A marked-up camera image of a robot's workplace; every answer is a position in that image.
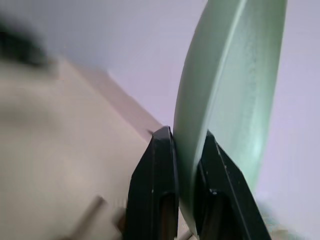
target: white wall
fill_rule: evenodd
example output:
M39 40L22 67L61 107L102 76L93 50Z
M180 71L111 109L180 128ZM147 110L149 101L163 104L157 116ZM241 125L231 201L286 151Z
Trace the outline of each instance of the white wall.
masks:
M27 0L11 1L12 6ZM162 124L172 125L180 75L204 0L28 0L14 7L74 61L100 66ZM320 2L288 0L270 134L257 196L319 239Z

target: green plate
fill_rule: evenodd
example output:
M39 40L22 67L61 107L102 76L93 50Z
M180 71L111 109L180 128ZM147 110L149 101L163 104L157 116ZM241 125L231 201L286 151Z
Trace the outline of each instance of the green plate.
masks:
M286 0L209 0L178 91L173 136L180 208L193 233L194 180L207 130L254 189L268 136Z

